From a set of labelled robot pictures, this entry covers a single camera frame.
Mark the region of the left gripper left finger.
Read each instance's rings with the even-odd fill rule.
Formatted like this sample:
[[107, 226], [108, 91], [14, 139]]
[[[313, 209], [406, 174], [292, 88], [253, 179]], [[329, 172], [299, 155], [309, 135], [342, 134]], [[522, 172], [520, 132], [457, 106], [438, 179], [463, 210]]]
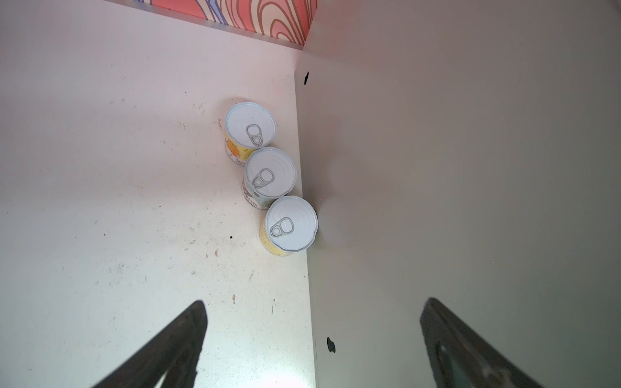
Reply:
[[98, 387], [193, 387], [208, 328], [205, 303], [196, 300]]

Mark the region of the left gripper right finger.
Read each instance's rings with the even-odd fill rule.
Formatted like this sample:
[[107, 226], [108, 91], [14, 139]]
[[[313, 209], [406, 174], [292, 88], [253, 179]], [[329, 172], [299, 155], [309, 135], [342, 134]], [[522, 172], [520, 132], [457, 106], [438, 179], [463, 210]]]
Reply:
[[420, 326], [436, 386], [542, 388], [435, 297], [426, 301]]

